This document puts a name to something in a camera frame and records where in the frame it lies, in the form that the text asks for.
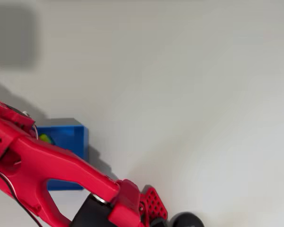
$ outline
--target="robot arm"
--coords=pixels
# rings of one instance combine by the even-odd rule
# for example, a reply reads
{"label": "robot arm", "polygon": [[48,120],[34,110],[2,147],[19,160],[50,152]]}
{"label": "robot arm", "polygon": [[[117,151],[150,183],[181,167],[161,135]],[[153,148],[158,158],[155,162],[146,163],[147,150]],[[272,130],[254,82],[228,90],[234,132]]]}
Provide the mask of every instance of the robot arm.
{"label": "robot arm", "polygon": [[[167,219],[153,188],[144,195],[131,181],[115,182],[70,151],[37,140],[32,130],[34,123],[30,117],[0,102],[0,173],[8,178],[17,199],[30,212],[53,227],[76,227],[75,221],[82,222],[88,216],[83,213],[95,207],[96,212],[103,207],[107,209],[103,214],[105,222],[112,226],[148,227],[151,219]],[[102,204],[97,207],[93,201],[90,206],[89,197],[71,222],[59,212],[47,191],[49,179],[79,183],[92,193],[97,204]],[[12,196],[2,178],[0,189]]]}

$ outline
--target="red 3d-printed part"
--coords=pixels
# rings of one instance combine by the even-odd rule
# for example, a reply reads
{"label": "red 3d-printed part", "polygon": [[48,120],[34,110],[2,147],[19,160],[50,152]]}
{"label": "red 3d-printed part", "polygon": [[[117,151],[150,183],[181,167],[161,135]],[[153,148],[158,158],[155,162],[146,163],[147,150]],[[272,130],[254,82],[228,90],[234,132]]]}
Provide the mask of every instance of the red 3d-printed part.
{"label": "red 3d-printed part", "polygon": [[148,215],[150,218],[150,222],[155,218],[163,218],[167,220],[167,211],[159,195],[153,187],[150,187],[147,190],[145,198],[148,205]]}

